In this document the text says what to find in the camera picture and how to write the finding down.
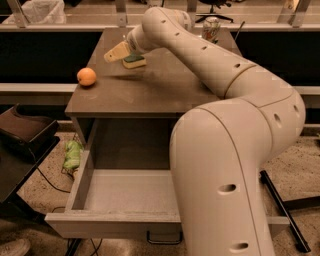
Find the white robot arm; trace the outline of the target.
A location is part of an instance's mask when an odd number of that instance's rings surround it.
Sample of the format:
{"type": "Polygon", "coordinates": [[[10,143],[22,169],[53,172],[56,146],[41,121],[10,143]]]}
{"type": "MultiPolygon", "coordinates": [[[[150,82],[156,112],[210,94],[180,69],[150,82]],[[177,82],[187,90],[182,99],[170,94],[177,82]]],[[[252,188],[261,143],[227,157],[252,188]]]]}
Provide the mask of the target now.
{"type": "Polygon", "coordinates": [[[190,27],[186,12],[152,7],[104,58],[164,47],[218,98],[186,112],[171,135],[170,168],[188,255],[275,256],[258,171],[297,140],[304,102],[281,78],[190,27]]]}

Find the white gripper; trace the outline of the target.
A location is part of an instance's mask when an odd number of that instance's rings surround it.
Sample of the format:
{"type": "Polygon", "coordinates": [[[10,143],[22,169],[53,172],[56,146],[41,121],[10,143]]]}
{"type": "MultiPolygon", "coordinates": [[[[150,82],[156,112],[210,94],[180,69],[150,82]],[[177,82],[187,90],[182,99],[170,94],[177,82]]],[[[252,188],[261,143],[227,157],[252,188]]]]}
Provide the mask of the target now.
{"type": "Polygon", "coordinates": [[[145,54],[157,48],[157,45],[147,38],[141,25],[138,25],[128,33],[126,41],[117,44],[105,53],[104,60],[106,62],[114,62],[128,57],[131,51],[136,54],[145,54]]]}

